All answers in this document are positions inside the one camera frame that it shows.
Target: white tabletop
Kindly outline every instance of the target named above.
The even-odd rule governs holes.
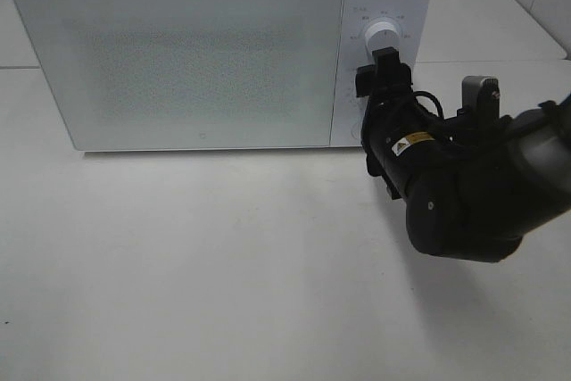
[[[571,62],[418,64],[459,107]],[[73,151],[40,70],[0,70],[0,379],[568,380],[571,216],[499,264],[431,258],[359,150]]]
[[[515,0],[431,0],[419,62],[556,60],[565,51]],[[37,66],[12,0],[0,0],[0,68]]]

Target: microwave knob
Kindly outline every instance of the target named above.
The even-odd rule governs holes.
[[[365,29],[365,43],[369,55],[377,49],[392,46],[399,49],[401,42],[401,28],[390,18],[374,21]]]

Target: warning label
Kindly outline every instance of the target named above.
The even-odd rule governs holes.
[[[393,145],[393,152],[396,156],[401,156],[401,153],[406,151],[412,145],[420,142],[425,142],[427,140],[434,140],[434,138],[425,131],[409,134],[401,138]]]

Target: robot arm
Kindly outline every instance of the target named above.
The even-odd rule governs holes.
[[[357,97],[368,97],[361,143],[369,174],[405,200],[417,250],[500,261],[527,232],[571,208],[571,96],[500,117],[498,80],[466,77],[462,108],[445,119],[436,97],[412,90],[396,50],[373,57],[355,79]]]

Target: microwave control panel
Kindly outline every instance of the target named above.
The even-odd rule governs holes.
[[[370,53],[393,46],[411,68],[417,57],[428,0],[343,0],[331,146],[360,145],[367,104],[355,94],[355,74]]]

